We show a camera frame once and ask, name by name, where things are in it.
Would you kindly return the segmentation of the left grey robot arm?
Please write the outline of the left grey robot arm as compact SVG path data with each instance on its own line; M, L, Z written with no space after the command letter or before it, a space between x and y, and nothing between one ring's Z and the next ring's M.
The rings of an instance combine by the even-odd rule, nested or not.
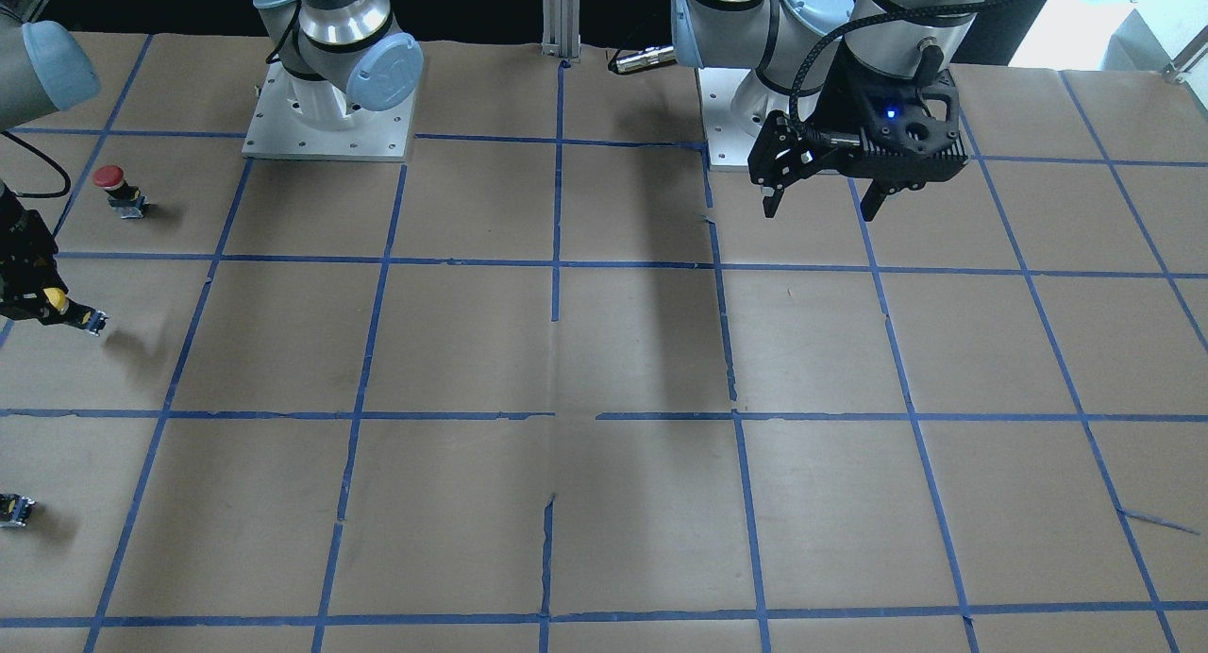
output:
M966 167L948 66L985 8L991 0L670 0L670 43L608 68L747 70L763 94L747 171L766 217L790 185L836 171L869 181L871 222L888 197Z

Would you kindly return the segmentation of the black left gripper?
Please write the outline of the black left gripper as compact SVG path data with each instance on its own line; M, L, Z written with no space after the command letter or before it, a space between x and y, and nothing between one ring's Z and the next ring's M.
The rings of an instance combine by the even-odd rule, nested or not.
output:
M858 72L871 75L875 78L896 78L873 72L860 63L834 63L827 81L818 95L818 103L830 80L840 76L841 72ZM836 171L834 162L837 161L838 154L856 145L854 134L827 129L827 121L821 119L818 115L818 103L815 103L811 116L796 126L791 126L785 111L774 110L763 117L763 127L761 127L750 151L750 180L751 183L760 186L763 196L763 200L761 200L763 217L766 218L773 218L780 209L782 196L786 186L815 175L818 171ZM871 223L888 198L901 193L906 185L906 181L900 179L872 179L859 203L864 222Z

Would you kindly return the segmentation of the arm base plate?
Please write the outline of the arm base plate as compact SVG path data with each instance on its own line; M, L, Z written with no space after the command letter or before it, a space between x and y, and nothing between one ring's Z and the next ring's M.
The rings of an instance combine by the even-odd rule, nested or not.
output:
M275 63L260 87L242 154L250 159L402 163L410 154L416 94L384 111L348 101L326 81Z
M788 98L769 91L749 69L698 69L697 82L713 170L745 173L763 119L773 110L786 111Z

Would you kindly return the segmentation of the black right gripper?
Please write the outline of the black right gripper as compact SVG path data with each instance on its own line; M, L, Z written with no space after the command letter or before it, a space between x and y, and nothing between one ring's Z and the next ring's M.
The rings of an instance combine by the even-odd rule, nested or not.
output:
M66 286L58 275L52 239L42 215L27 209L16 193L2 188L1 278L2 316L36 319L43 326L65 321Z

